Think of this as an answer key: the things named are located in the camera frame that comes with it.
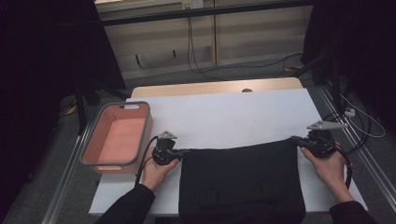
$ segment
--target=white table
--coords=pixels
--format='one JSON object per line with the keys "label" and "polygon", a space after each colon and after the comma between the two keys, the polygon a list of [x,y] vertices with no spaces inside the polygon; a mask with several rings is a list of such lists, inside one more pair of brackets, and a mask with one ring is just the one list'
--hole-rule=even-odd
{"label": "white table", "polygon": [[[133,98],[151,106],[151,136],[168,130],[178,136],[175,148],[230,148],[306,136],[306,126],[320,119],[307,90],[212,93]],[[180,163],[168,174],[151,206],[153,216],[177,216]],[[332,195],[299,151],[298,168],[307,212],[328,211]],[[134,175],[103,175],[91,214],[101,215],[134,186]],[[352,182],[350,191],[367,209]]]}

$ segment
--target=black sleeve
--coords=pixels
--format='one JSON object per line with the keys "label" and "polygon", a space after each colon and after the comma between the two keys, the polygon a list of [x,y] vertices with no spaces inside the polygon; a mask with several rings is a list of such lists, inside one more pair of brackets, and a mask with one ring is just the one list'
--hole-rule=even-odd
{"label": "black sleeve", "polygon": [[358,202],[339,203],[330,209],[333,224],[374,224],[375,220]]}
{"label": "black sleeve", "polygon": [[96,223],[143,223],[154,199],[155,194],[139,184],[114,202]]}

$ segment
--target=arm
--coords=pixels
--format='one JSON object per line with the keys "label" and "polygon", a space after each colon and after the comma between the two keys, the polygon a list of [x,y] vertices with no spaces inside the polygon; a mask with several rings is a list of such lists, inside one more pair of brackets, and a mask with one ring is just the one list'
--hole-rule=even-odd
{"label": "arm", "polygon": [[364,210],[360,203],[356,202],[349,193],[344,182],[345,161],[339,152],[335,152],[326,160],[315,158],[311,152],[302,147],[301,151],[315,167],[319,179],[332,193],[336,203],[330,209],[334,224],[371,224],[376,223]]}
{"label": "arm", "polygon": [[178,160],[173,160],[168,165],[161,166],[149,159],[144,169],[142,184],[120,197],[96,223],[143,223],[154,202],[155,190],[177,163]]}

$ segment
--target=black curtain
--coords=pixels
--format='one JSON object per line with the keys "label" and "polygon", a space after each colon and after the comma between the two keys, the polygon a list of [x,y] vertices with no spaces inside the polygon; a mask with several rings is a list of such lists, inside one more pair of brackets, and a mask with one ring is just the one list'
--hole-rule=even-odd
{"label": "black curtain", "polygon": [[125,88],[104,28],[72,25],[98,20],[92,0],[0,0],[0,221],[42,158],[60,101],[76,83],[93,97],[92,82]]}
{"label": "black curtain", "polygon": [[370,105],[384,124],[396,130],[396,8],[390,0],[325,1],[314,4],[304,41],[303,63],[326,48],[332,55],[313,68],[316,84],[332,75],[332,57],[340,75]]}

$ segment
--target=metal frame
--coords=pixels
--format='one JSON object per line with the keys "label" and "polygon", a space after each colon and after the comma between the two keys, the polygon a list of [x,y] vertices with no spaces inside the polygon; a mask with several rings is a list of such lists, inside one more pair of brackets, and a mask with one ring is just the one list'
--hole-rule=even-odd
{"label": "metal frame", "polygon": [[64,198],[68,191],[68,188],[71,184],[71,179],[73,178],[73,173],[76,170],[76,163],[79,162],[78,156],[81,153],[82,145],[85,141],[87,141],[88,133],[92,129],[92,122],[89,122],[85,131],[80,135],[76,141],[76,144],[73,148],[72,155],[68,163],[66,164],[66,168],[64,169],[64,173],[62,175],[61,181],[56,188],[56,191],[49,203],[49,207],[44,215],[41,223],[55,223],[58,218],[59,213],[61,212],[62,204],[64,203]]}
{"label": "metal frame", "polygon": [[[329,107],[329,109],[337,115],[337,111],[332,105],[332,95],[329,93],[329,91],[327,89],[323,90],[321,88],[318,88],[318,90],[327,107]],[[340,123],[347,123],[349,125],[350,128],[343,129],[343,132],[352,145],[358,144],[359,135],[353,129],[353,126],[349,123],[349,121],[347,119],[338,119],[338,121]],[[385,198],[388,200],[393,211],[396,212],[396,188],[394,184],[391,182],[391,180],[389,180],[388,176],[384,173],[379,164],[376,162],[367,146],[363,145],[360,149],[357,150],[357,153],[364,166],[373,177],[375,183],[378,185]]]}
{"label": "metal frame", "polygon": [[123,24],[139,23],[139,22],[147,22],[147,21],[166,21],[166,20],[174,20],[174,19],[182,19],[182,18],[213,16],[213,15],[249,12],[249,11],[261,11],[261,10],[278,9],[278,8],[286,8],[286,7],[305,7],[305,6],[312,6],[315,2],[316,0],[285,0],[285,1],[274,1],[274,2],[237,5],[237,6],[228,6],[228,7],[204,7],[204,8],[190,9],[190,10],[154,13],[148,15],[116,17],[116,18],[102,19],[101,21],[85,21],[81,23],[75,23],[75,22],[61,23],[58,24],[57,28],[64,28],[68,26],[87,26],[87,25],[113,26],[113,25],[123,25]]}

